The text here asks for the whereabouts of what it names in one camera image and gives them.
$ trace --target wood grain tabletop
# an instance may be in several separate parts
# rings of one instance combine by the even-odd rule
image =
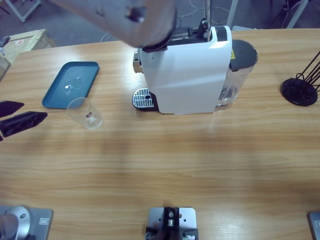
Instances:
[[[0,82],[18,113],[48,112],[0,142],[0,205],[50,208],[49,240],[142,240],[151,207],[193,207],[200,240],[311,240],[320,210],[320,100],[300,107],[280,84],[320,49],[320,29],[232,32],[258,63],[232,107],[210,114],[140,112],[134,48],[122,42],[21,53]],[[104,117],[86,130],[42,99],[60,68],[96,61],[88,98]]]

